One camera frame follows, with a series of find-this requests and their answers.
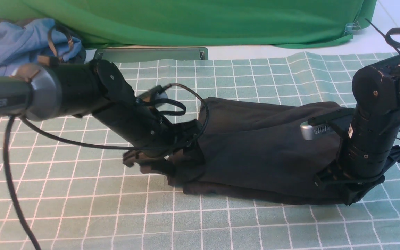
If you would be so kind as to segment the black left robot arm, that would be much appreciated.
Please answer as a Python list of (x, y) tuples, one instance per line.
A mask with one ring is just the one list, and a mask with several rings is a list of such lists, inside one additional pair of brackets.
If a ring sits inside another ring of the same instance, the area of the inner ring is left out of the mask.
[(94, 59), (87, 64), (58, 63), (41, 56), (39, 63), (20, 66), (13, 76), (0, 76), (0, 118), (19, 117), (25, 124), (58, 117), (92, 115), (131, 144), (123, 163), (140, 165), (142, 173), (174, 177), (179, 168), (205, 162), (198, 138), (203, 124), (198, 120), (173, 124), (166, 116), (182, 116), (186, 107), (165, 96), (168, 88), (157, 85), (139, 96), (125, 81), (117, 66)]

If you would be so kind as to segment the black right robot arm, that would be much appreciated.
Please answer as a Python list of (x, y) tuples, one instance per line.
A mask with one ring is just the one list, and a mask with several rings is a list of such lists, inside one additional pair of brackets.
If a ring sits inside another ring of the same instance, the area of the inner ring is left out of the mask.
[(314, 176), (315, 185), (335, 188), (347, 206), (360, 201), (385, 181), (400, 163), (400, 56), (358, 70), (352, 80), (353, 108), (312, 117), (302, 123), (303, 138), (313, 140), (335, 132), (340, 145), (335, 160)]

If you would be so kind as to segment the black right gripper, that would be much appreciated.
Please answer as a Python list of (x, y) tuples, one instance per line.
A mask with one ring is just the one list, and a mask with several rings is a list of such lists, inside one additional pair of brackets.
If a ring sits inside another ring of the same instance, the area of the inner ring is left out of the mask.
[(350, 206), (384, 182), (384, 174), (400, 163), (400, 146), (386, 152), (364, 152), (352, 145), (340, 145), (335, 160), (314, 176), (315, 185), (323, 190), (335, 186), (342, 190), (342, 201)]

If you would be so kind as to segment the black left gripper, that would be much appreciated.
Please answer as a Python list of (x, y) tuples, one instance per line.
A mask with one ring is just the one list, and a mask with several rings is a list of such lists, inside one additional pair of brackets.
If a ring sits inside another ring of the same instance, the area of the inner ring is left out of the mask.
[(202, 124), (198, 120), (177, 124), (167, 119), (151, 122), (150, 127), (125, 137), (134, 149), (123, 154), (123, 164), (132, 167), (138, 163), (142, 174), (167, 177), (175, 176), (176, 166), (201, 166), (205, 163), (197, 139), (202, 134), (201, 130)]

